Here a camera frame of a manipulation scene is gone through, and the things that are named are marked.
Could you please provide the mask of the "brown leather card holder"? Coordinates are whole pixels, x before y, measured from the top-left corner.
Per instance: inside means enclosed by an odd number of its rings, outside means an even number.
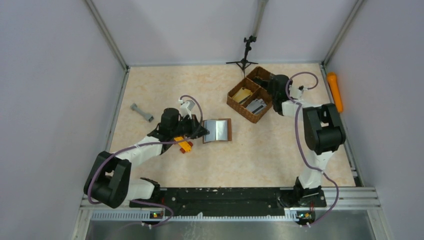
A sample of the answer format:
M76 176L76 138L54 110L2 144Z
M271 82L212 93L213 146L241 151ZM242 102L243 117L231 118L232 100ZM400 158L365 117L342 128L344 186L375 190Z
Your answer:
M202 137L202 143L231 142L232 120L230 118L207 119L203 121L203 127L208 134Z

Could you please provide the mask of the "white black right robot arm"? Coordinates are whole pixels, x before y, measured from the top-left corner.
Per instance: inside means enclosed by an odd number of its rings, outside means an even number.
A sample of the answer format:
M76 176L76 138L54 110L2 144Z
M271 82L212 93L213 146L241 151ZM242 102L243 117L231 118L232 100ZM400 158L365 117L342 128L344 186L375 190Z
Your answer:
M320 205L325 196L322 178L333 154L346 141L340 114L333 103L310 104L302 99L304 86L293 86L286 75L272 75L267 85L273 110L281 116L294 118L294 134L305 165L296 178L291 192L283 193L278 201L286 208L312 204Z

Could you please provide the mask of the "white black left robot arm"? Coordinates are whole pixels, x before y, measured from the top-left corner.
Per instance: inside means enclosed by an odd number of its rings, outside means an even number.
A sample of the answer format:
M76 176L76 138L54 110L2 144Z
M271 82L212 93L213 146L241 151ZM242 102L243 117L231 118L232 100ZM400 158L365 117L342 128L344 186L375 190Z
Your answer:
M198 139L207 134L209 131L196 115L183 116L176 108L166 108L156 128L141 141L115 153L102 151L97 155L83 192L91 204L113 209L132 200L142 200L154 207L161 198L159 184L143 177L130 182L132 168L164 154L187 138Z

